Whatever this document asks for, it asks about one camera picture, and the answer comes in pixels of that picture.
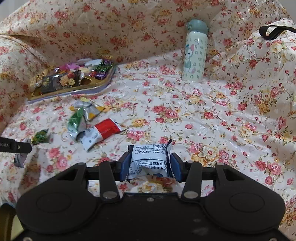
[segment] water bottle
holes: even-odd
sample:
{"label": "water bottle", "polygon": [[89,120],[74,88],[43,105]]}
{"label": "water bottle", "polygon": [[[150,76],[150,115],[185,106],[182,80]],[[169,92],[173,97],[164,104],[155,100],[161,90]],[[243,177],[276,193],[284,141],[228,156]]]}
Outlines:
{"label": "water bottle", "polygon": [[203,77],[207,54],[208,28],[205,22],[192,19],[187,24],[182,79],[198,80]]}

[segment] teal bottle lid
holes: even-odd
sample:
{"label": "teal bottle lid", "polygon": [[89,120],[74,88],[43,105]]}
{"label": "teal bottle lid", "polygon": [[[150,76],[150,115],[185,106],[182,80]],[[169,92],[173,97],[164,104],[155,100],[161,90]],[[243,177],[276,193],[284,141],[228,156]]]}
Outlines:
{"label": "teal bottle lid", "polygon": [[187,31],[191,32],[200,32],[205,35],[208,33],[208,27],[204,21],[198,20],[198,19],[192,19],[187,24]]}

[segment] green candy wrapper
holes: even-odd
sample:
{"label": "green candy wrapper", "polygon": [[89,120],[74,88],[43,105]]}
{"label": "green candy wrapper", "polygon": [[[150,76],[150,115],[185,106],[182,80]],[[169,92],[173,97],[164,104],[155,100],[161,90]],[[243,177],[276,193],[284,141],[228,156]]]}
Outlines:
{"label": "green candy wrapper", "polygon": [[83,108],[79,108],[68,121],[68,131],[74,141],[77,140],[78,135],[86,130],[86,122],[83,116]]}
{"label": "green candy wrapper", "polygon": [[43,143],[47,140],[48,135],[47,135],[48,129],[47,130],[41,130],[35,134],[35,136],[32,139],[32,144],[37,145],[39,143]]}

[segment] metal pin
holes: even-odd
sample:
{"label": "metal pin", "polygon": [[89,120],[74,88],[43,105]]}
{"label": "metal pin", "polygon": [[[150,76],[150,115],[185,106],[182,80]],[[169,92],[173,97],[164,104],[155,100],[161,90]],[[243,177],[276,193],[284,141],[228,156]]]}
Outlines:
{"label": "metal pin", "polygon": [[185,198],[188,198],[188,199],[193,199],[193,198],[198,197],[198,193],[194,192],[194,191],[187,191],[183,195],[184,195]]}
{"label": "metal pin", "polygon": [[113,199],[117,197],[117,193],[113,191],[107,191],[103,193],[103,197],[106,199]]}

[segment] floral tablecloth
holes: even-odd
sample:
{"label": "floral tablecloth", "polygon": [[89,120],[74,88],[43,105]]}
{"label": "floral tablecloth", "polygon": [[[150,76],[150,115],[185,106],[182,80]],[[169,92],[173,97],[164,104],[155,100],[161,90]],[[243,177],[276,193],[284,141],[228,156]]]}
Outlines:
{"label": "floral tablecloth", "polygon": [[[204,78],[181,80],[185,24],[209,26]],[[166,143],[184,161],[223,162],[279,193],[280,226],[296,239],[296,35],[265,41],[258,28],[295,27],[270,0],[31,0],[0,24],[0,131],[20,141],[50,128],[51,143],[33,149],[25,168],[0,154],[0,205],[78,162],[118,160],[130,144]],[[88,153],[67,133],[69,106],[79,96],[26,104],[28,85],[52,65],[76,59],[117,63],[111,84],[90,96],[124,128]],[[89,190],[98,194],[98,182]],[[182,191],[169,178],[118,183],[124,191]],[[203,195],[213,190],[203,184]]]}

